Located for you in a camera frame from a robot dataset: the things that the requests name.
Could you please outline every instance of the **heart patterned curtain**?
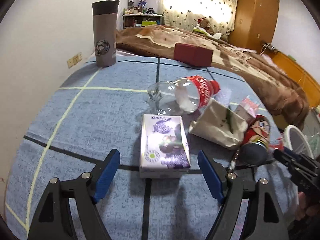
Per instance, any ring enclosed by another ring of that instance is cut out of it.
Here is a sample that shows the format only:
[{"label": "heart patterned curtain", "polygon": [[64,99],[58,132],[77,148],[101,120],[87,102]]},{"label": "heart patterned curtain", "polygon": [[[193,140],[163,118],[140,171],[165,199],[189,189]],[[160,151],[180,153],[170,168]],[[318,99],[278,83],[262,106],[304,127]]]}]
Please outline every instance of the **heart patterned curtain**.
[{"label": "heart patterned curtain", "polygon": [[215,33],[227,39],[234,28],[238,0],[163,0],[165,24],[192,31],[206,17]]}]

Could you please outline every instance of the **gray tumbler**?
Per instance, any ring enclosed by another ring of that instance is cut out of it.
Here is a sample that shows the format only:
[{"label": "gray tumbler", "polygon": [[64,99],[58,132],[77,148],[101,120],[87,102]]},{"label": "gray tumbler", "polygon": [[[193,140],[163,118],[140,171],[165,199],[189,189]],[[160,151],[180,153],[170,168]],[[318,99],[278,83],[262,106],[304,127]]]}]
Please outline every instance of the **gray tumbler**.
[{"label": "gray tumbler", "polygon": [[116,63],[116,24],[118,0],[100,1],[92,4],[93,37],[98,67]]}]

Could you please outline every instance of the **bed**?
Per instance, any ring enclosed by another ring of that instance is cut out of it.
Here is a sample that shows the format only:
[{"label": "bed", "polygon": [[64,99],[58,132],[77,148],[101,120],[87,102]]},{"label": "bed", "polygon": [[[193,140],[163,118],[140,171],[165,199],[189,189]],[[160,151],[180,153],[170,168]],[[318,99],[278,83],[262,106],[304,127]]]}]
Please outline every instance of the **bed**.
[{"label": "bed", "polygon": [[212,69],[220,68],[242,76],[272,115],[282,114],[288,124],[303,129],[309,111],[305,92],[260,55],[167,25],[126,28],[117,33],[117,47],[140,56],[174,59],[175,43],[213,50]]},{"label": "bed", "polygon": [[[214,78],[221,90],[233,88],[231,108],[250,95],[260,102],[259,114],[270,120],[271,141],[279,136],[272,116],[239,75],[218,68],[195,69],[159,58],[117,56],[117,63],[99,69],[91,57],[55,92],[30,125],[12,165],[6,192],[6,221],[20,240],[27,233],[39,199],[52,177],[74,179],[90,171],[112,148],[121,162],[98,211],[112,239],[205,239],[219,205],[211,197],[197,164],[199,150],[227,167],[233,152],[192,134],[187,135],[191,170],[181,179],[139,178],[142,114],[148,113],[146,89],[156,81],[181,76]],[[185,129],[199,113],[183,116]],[[290,222],[297,204],[297,188],[286,168],[272,159],[257,169],[239,166],[239,176],[267,178],[274,187],[285,218]],[[70,200],[76,233],[84,234],[76,204]],[[239,238],[247,200],[243,200],[232,239]]]}]

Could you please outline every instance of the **metal screw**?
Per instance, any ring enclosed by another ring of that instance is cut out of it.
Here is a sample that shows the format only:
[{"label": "metal screw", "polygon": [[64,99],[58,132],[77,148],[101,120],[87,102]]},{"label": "metal screw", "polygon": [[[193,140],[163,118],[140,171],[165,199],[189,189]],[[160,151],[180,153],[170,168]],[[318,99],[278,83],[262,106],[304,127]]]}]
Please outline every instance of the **metal screw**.
[{"label": "metal screw", "polygon": [[237,175],[234,174],[233,172],[228,173],[227,176],[228,176],[229,179],[235,179],[237,177]]},{"label": "metal screw", "polygon": [[260,179],[260,182],[261,182],[263,185],[268,184],[268,180],[265,179],[265,178]]},{"label": "metal screw", "polygon": [[82,173],[82,174],[81,174],[81,177],[82,177],[83,179],[88,179],[88,178],[90,177],[90,172],[84,172],[84,173]]},{"label": "metal screw", "polygon": [[55,184],[55,183],[57,183],[58,182],[58,179],[57,178],[52,178],[52,179],[50,179],[50,183],[51,184]]}]

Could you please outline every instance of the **beige pouch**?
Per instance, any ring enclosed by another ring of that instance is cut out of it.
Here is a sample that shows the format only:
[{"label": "beige pouch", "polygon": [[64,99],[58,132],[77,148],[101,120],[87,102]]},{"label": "beige pouch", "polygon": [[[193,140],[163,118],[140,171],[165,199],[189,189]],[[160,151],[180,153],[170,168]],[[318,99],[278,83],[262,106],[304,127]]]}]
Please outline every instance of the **beige pouch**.
[{"label": "beige pouch", "polygon": [[230,125],[227,123],[228,111],[228,108],[211,98],[204,113],[196,122],[191,122],[189,133],[227,149],[237,149],[244,139],[244,132],[247,130],[248,124],[242,117],[230,111],[232,133]]}]

